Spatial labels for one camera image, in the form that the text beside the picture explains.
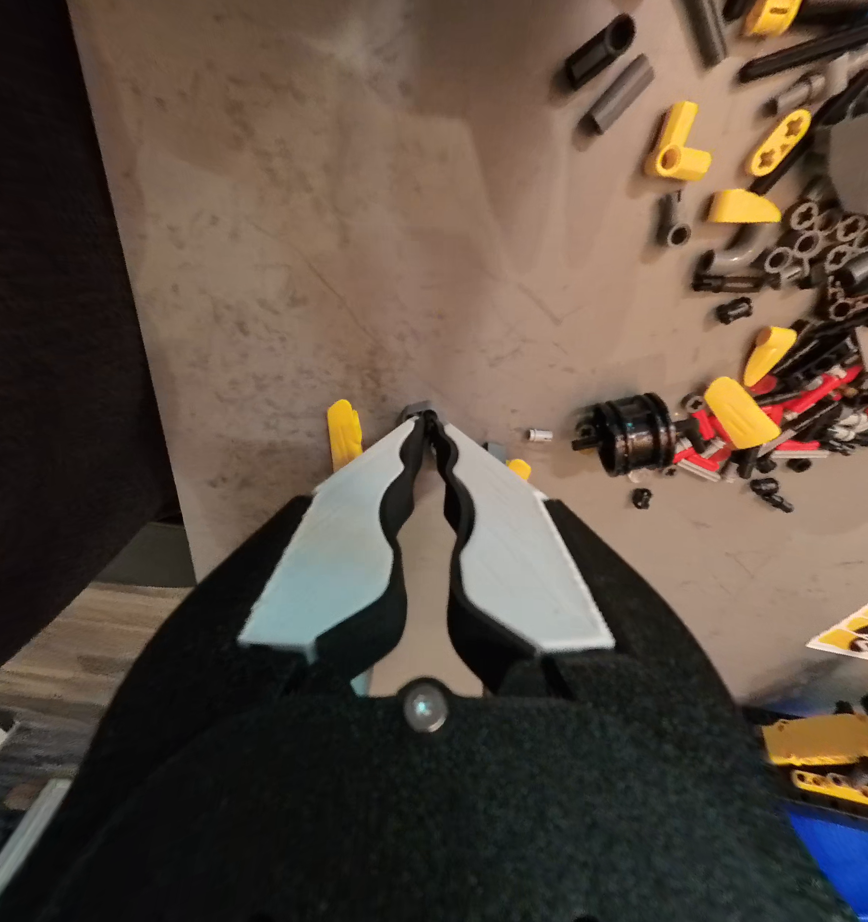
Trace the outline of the white panel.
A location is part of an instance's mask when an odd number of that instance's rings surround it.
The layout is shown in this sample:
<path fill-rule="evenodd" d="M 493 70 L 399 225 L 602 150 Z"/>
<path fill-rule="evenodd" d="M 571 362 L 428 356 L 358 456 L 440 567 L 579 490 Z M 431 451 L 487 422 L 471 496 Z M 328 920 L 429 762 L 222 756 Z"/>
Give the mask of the white panel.
<path fill-rule="evenodd" d="M 71 786 L 71 779 L 49 780 L 0 850 L 0 897 L 36 847 Z"/>

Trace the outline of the yellow printed sticker sheet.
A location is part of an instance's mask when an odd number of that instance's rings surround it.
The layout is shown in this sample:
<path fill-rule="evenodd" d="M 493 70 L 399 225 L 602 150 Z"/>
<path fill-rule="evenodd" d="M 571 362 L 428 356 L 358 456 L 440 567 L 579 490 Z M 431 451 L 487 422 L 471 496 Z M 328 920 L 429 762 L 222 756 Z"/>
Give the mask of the yellow printed sticker sheet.
<path fill-rule="evenodd" d="M 868 662 L 868 603 L 813 637 L 808 649 Z"/>

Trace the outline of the yellow frame assembly with pins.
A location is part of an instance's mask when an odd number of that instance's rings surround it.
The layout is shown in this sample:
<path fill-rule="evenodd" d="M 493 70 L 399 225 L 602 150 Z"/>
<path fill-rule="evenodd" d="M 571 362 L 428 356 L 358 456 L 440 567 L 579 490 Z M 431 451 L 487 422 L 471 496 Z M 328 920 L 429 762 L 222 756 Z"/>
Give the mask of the yellow frame assembly with pins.
<path fill-rule="evenodd" d="M 759 728 L 767 760 L 795 800 L 868 819 L 868 694 L 861 710 L 778 718 Z"/>

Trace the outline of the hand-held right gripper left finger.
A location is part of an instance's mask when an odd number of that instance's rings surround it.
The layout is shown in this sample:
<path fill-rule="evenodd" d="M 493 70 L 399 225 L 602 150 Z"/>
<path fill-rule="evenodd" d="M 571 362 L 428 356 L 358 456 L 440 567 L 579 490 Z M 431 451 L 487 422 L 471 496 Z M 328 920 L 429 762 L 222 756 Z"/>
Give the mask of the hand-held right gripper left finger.
<path fill-rule="evenodd" d="M 425 418 L 409 417 L 313 490 L 241 645 L 299 655 L 347 680 L 394 651 L 407 616 L 398 536 L 425 452 Z"/>

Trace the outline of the grey vented panel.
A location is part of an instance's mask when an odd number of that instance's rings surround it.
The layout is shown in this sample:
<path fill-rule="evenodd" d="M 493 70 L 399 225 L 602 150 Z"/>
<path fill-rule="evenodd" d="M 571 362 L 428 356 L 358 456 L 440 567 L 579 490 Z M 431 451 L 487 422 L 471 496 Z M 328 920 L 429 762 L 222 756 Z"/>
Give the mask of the grey vented panel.
<path fill-rule="evenodd" d="M 868 113 L 830 129 L 827 162 L 843 210 L 868 216 Z"/>

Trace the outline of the grey tube connector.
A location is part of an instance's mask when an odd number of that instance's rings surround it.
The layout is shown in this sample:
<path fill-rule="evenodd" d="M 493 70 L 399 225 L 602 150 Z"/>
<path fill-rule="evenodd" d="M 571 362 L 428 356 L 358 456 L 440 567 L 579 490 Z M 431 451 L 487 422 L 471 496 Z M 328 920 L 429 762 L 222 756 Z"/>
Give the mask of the grey tube connector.
<path fill-rule="evenodd" d="M 639 54 L 596 99 L 580 126 L 589 135 L 603 135 L 649 88 L 655 79 L 650 59 Z"/>

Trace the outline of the black double pin piece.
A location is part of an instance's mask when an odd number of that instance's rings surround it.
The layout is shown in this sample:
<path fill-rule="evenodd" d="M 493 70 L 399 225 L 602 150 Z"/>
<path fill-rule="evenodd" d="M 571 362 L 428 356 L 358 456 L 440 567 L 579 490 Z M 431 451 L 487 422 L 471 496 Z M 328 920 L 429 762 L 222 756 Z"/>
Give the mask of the black double pin piece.
<path fill-rule="evenodd" d="M 773 477 L 754 478 L 749 482 L 749 488 L 760 500 L 771 508 L 784 513 L 794 513 L 794 505 L 781 494 L 781 484 Z"/>

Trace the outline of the yellow panel with grey liftarm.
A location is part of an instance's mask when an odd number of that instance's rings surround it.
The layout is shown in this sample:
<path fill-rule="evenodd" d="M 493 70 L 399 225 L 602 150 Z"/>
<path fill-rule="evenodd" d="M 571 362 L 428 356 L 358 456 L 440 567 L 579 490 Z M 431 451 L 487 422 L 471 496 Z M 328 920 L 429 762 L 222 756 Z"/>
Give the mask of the yellow panel with grey liftarm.
<path fill-rule="evenodd" d="M 483 444 L 483 448 L 519 478 L 524 481 L 530 480 L 532 467 L 521 458 L 511 458 L 504 444 L 489 441 Z"/>

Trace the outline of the grey axle pin connector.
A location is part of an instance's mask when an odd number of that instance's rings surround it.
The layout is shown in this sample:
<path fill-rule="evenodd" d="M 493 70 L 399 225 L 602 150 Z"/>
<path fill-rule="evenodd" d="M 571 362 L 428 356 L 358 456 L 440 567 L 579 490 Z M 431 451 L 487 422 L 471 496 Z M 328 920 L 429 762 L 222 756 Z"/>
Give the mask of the grey axle pin connector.
<path fill-rule="evenodd" d="M 659 200 L 654 235 L 658 246 L 677 249 L 689 243 L 692 225 L 686 220 L 684 204 L 683 188 L 670 191 Z"/>

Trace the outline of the yellow curved panel piece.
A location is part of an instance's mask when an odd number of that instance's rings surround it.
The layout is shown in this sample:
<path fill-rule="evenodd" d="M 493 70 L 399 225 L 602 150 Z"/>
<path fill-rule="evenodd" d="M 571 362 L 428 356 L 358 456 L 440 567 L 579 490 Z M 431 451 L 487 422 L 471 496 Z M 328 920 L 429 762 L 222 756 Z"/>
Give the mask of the yellow curved panel piece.
<path fill-rule="evenodd" d="M 339 399 L 326 412 L 329 450 L 333 472 L 338 472 L 363 454 L 359 413 L 347 399 Z"/>

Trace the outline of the pile of red grey pins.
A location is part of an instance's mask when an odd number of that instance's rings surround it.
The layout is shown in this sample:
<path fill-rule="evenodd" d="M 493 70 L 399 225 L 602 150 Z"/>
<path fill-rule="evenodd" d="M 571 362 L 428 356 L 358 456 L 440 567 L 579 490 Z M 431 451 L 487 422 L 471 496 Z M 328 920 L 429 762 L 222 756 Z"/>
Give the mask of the pile of red grey pins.
<path fill-rule="evenodd" d="M 793 390 L 774 375 L 747 391 L 782 429 L 761 447 L 738 450 L 706 405 L 703 394 L 688 395 L 683 417 L 690 434 L 677 437 L 675 457 L 665 477 L 688 473 L 707 482 L 731 483 L 768 476 L 777 467 L 798 472 L 832 455 L 852 455 L 868 447 L 868 372 L 861 363 L 838 365 Z"/>

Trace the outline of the grey curved pipe elbow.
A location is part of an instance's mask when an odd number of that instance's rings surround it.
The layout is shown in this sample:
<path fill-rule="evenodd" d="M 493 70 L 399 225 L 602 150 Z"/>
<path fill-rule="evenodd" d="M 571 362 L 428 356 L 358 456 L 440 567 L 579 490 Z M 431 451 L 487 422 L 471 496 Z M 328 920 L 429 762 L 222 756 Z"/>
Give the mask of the grey curved pipe elbow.
<path fill-rule="evenodd" d="M 701 255 L 697 272 L 716 276 L 740 274 L 763 250 L 764 235 L 769 231 L 767 224 L 741 225 L 725 248 L 709 250 Z"/>

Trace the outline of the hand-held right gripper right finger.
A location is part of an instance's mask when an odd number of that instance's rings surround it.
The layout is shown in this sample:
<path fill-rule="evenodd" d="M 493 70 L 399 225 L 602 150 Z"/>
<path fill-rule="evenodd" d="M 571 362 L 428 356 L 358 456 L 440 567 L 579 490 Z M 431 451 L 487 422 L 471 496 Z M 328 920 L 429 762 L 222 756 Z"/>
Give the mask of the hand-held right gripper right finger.
<path fill-rule="evenodd" d="M 615 650 L 549 499 L 451 423 L 428 419 L 451 551 L 448 632 L 487 692 L 520 663 Z"/>

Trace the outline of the yellow angled pin connector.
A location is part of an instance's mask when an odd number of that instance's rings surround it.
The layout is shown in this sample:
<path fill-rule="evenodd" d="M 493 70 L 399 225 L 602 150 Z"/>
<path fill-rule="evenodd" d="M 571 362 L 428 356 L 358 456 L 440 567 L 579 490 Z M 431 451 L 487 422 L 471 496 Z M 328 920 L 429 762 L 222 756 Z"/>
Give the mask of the yellow angled pin connector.
<path fill-rule="evenodd" d="M 699 106 L 690 100 L 678 101 L 670 107 L 644 163 L 647 176 L 698 182 L 709 172 L 711 153 L 688 145 L 698 111 Z"/>

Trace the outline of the yellow two-hole liftarm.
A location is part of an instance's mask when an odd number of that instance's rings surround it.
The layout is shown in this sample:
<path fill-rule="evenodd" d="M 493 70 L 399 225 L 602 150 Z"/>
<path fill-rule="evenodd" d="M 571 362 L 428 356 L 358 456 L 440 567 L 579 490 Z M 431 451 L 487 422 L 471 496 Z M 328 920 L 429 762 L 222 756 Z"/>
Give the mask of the yellow two-hole liftarm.
<path fill-rule="evenodd" d="M 760 179 L 774 173 L 793 149 L 808 135 L 809 109 L 795 109 L 783 116 L 747 159 L 746 172 Z"/>

